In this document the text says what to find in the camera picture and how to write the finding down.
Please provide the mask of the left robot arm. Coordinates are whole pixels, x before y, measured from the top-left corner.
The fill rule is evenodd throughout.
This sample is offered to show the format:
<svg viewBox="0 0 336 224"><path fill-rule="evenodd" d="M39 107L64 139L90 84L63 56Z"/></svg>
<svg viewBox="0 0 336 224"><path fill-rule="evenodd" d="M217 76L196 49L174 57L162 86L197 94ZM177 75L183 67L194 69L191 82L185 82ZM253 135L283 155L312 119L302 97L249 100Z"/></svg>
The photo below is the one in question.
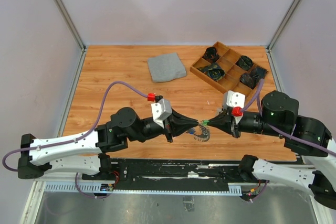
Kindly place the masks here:
<svg viewBox="0 0 336 224"><path fill-rule="evenodd" d="M164 135L168 142L198 125L196 119L188 118L173 109L162 109L152 105L152 116L141 119L130 107L121 108L111 116L110 121L92 130L58 138L40 139L24 134L20 142L20 158L17 174L20 179L35 179L48 173L80 172L108 179L112 166L96 158L73 162L79 154L101 154L117 152L128 148L128 142L145 142Z"/></svg>

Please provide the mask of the blue capped key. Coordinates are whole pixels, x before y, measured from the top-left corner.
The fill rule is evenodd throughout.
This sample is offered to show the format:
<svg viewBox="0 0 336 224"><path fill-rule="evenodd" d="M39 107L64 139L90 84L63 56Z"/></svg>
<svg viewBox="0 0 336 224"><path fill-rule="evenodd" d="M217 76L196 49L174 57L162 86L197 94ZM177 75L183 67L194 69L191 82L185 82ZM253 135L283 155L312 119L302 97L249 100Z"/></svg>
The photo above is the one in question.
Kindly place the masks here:
<svg viewBox="0 0 336 224"><path fill-rule="evenodd" d="M190 134L194 134L194 133L195 133L195 129L194 129L194 128L191 128L191 129L188 130L188 132L189 132Z"/></svg>

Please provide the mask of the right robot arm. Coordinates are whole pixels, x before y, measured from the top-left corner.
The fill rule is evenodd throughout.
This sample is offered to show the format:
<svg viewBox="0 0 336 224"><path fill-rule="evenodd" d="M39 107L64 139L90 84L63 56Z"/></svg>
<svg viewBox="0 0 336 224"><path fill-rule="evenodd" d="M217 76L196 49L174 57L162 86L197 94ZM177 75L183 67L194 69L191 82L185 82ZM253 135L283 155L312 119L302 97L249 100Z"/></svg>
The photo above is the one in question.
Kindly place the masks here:
<svg viewBox="0 0 336 224"><path fill-rule="evenodd" d="M244 182L261 180L280 183L312 195L318 203L335 209L335 140L319 120L300 116L299 102L285 93L272 91L258 101L259 112L227 108L208 125L239 138L241 133L284 138L284 146L311 162L314 170L294 169L273 164L256 156L244 155L238 177Z"/></svg>

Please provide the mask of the green capped key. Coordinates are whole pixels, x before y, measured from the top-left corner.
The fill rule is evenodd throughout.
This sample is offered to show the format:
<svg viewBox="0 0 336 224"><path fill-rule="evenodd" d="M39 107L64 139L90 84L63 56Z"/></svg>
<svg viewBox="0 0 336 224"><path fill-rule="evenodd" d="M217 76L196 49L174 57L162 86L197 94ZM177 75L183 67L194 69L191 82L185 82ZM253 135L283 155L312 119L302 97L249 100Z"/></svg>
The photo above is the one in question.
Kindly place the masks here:
<svg viewBox="0 0 336 224"><path fill-rule="evenodd" d="M216 114L219 115L223 112L223 108L218 108L217 111L216 111Z"/></svg>

